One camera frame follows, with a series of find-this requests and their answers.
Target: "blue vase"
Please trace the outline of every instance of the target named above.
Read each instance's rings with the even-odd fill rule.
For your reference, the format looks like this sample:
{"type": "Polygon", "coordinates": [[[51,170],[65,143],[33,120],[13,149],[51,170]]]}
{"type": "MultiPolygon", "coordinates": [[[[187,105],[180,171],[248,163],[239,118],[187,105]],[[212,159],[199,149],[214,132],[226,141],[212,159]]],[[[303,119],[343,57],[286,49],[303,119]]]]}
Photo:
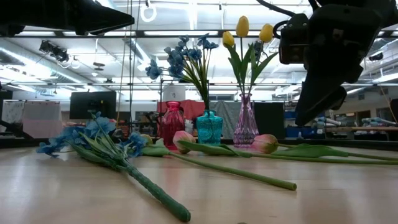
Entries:
{"type": "Polygon", "coordinates": [[[198,142],[200,144],[218,145],[221,143],[223,119],[215,115],[213,110],[205,110],[203,116],[197,118],[198,142]]]}

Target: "clear glass vase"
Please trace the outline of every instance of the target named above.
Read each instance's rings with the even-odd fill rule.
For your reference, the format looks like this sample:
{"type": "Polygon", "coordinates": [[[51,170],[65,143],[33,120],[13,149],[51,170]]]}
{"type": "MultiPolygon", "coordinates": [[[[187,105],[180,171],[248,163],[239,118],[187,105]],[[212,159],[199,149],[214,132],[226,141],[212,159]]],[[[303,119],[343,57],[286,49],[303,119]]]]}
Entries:
{"type": "Polygon", "coordinates": [[[216,116],[213,110],[205,110],[203,116],[197,118],[198,142],[200,144],[218,145],[221,143],[223,118],[216,116]]]}
{"type": "Polygon", "coordinates": [[[249,148],[254,142],[254,138],[259,135],[254,113],[251,109],[250,95],[240,94],[242,98],[241,112],[234,132],[234,146],[239,148],[249,148]]]}
{"type": "Polygon", "coordinates": [[[160,137],[164,140],[164,145],[170,150],[177,150],[173,143],[174,134],[177,131],[185,130],[185,123],[180,113],[181,103],[178,101],[167,101],[167,111],[162,118],[160,137]]]}

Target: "pink glass vase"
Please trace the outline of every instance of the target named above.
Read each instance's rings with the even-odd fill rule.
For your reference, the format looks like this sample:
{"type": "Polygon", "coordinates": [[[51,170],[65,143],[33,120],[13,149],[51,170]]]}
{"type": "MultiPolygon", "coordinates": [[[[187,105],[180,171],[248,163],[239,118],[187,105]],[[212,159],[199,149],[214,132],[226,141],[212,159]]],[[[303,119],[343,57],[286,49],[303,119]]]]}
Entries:
{"type": "Polygon", "coordinates": [[[170,150],[177,150],[173,143],[174,134],[177,131],[185,130],[185,123],[180,113],[180,102],[167,101],[167,111],[162,118],[162,127],[160,129],[160,137],[164,140],[164,145],[170,150]]]}
{"type": "Polygon", "coordinates": [[[242,107],[239,120],[234,132],[234,146],[238,148],[249,148],[254,142],[254,138],[259,135],[253,110],[251,109],[250,95],[240,94],[242,107]]]}

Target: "wooden table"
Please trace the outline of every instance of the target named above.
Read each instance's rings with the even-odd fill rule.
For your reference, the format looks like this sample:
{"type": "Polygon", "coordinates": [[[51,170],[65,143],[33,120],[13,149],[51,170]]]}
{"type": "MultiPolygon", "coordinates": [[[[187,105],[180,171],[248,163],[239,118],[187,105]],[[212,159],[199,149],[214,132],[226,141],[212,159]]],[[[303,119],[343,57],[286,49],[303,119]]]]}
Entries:
{"type": "MultiPolygon", "coordinates": [[[[345,149],[380,156],[398,153],[345,149]]],[[[395,224],[398,166],[194,156],[295,182],[289,191],[174,158],[140,157],[139,170],[197,224],[395,224]]],[[[1,224],[179,223],[135,180],[80,159],[32,148],[0,151],[1,224]]]]}

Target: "computer monitor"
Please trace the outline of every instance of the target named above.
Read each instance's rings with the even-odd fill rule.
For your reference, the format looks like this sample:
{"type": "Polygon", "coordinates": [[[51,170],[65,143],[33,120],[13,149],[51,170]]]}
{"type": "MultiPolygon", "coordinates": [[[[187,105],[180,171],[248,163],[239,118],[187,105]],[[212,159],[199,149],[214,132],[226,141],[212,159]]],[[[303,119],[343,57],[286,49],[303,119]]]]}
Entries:
{"type": "Polygon", "coordinates": [[[74,92],[70,97],[70,119],[91,119],[91,114],[101,112],[102,117],[116,118],[116,92],[74,92]]]}

